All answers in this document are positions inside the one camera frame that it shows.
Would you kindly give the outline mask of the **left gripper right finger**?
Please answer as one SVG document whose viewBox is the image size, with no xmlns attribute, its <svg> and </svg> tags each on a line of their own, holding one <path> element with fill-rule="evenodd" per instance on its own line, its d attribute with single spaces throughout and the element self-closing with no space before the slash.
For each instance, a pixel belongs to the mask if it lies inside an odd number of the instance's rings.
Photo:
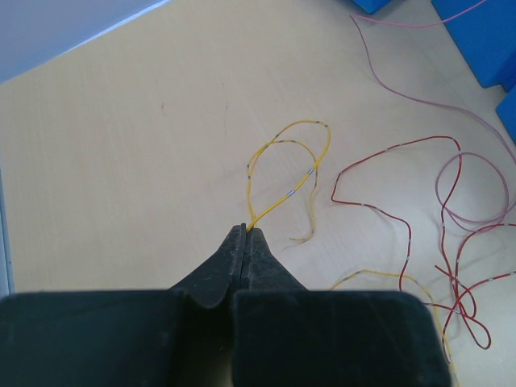
<svg viewBox="0 0 516 387">
<path fill-rule="evenodd" d="M 232 302 L 236 386 L 449 386 L 428 309 L 399 291 L 314 291 L 246 235 Z"/>
</svg>

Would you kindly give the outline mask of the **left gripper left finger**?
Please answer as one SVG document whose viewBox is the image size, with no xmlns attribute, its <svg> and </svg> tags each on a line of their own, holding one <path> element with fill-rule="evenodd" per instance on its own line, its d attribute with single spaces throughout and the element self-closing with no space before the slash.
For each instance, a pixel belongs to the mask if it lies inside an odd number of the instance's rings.
<svg viewBox="0 0 516 387">
<path fill-rule="evenodd" d="M 4 386 L 175 386 L 226 366 L 244 225 L 169 289 L 18 293 L 1 302 Z"/>
</svg>

